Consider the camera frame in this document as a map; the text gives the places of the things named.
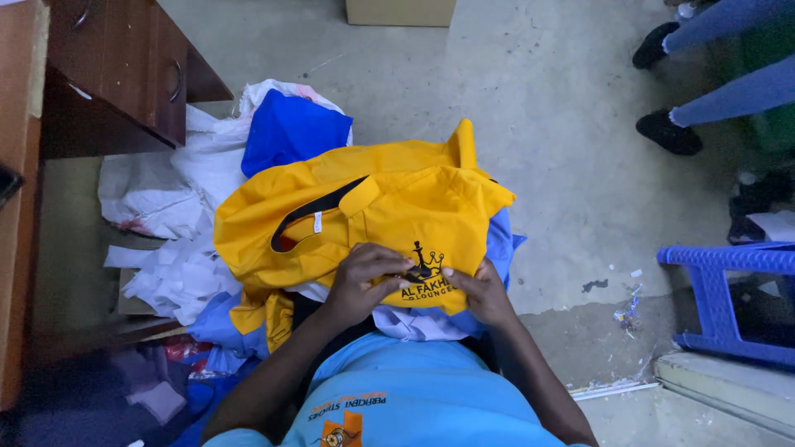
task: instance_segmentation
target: wooden desk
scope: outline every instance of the wooden desk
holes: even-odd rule
[[[56,359],[178,326],[136,321],[31,340],[43,160],[171,150],[185,142],[187,102],[232,98],[154,0],[0,6],[0,161],[25,178],[0,209],[0,410],[14,404],[23,359]]]

